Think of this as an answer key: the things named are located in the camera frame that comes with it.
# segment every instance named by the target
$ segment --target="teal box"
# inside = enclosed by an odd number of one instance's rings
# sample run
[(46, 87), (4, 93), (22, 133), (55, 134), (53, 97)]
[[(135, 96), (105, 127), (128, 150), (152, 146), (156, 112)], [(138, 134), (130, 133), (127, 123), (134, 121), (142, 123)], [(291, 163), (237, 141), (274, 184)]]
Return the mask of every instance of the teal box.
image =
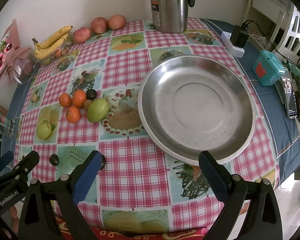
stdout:
[(262, 50), (253, 66), (261, 86), (272, 86), (285, 73), (284, 67), (277, 57), (267, 50)]

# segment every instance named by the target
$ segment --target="stainless steel jug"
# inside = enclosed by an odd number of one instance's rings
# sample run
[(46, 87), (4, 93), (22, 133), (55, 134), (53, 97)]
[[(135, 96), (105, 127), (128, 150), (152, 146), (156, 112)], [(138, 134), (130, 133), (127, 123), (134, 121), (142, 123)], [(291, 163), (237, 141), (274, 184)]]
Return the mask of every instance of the stainless steel jug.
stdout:
[(187, 28), (188, 4), (195, 0), (150, 0), (152, 20), (157, 31), (181, 33)]

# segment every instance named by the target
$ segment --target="container lid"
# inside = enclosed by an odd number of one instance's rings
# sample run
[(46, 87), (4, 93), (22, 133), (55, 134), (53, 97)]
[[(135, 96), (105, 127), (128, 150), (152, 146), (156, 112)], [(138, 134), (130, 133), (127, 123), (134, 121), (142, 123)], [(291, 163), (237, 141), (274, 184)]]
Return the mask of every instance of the container lid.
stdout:
[(280, 61), (277, 59), (277, 57), (272, 52), (267, 51), (267, 50), (262, 50), (260, 53), (266, 59), (268, 64), (271, 66), (271, 68), (275, 72), (277, 72), (279, 74), (285, 73), (284, 67), (282, 66)]

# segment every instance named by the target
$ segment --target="glass cup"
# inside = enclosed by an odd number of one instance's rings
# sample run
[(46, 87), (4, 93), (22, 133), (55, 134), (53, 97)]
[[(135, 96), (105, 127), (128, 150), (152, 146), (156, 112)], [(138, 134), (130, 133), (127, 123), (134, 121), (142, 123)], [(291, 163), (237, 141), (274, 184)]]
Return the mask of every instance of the glass cup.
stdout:
[(12, 138), (15, 124), (15, 120), (10, 120), (4, 114), (0, 113), (0, 134), (2, 134), (2, 138), (4, 135)]

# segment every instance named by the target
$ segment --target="metal bolt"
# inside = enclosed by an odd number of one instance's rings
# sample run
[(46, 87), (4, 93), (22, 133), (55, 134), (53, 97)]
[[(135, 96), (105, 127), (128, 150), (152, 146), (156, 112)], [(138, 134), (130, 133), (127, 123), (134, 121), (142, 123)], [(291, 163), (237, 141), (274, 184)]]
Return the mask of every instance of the metal bolt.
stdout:
[(269, 179), (263, 179), (263, 183), (266, 184), (266, 185), (269, 185), (270, 181), (269, 181)]
[(36, 179), (36, 178), (33, 178), (33, 179), (31, 179), (31, 181), (30, 181), (31, 184), (36, 184), (37, 182), (38, 182), (38, 179)]
[(60, 177), (61, 180), (65, 181), (65, 180), (68, 180), (69, 179), (69, 175), (68, 174), (63, 174), (61, 177)]
[(238, 174), (233, 174), (232, 175), (232, 179), (236, 180), (236, 181), (239, 181), (241, 179), (240, 175)]

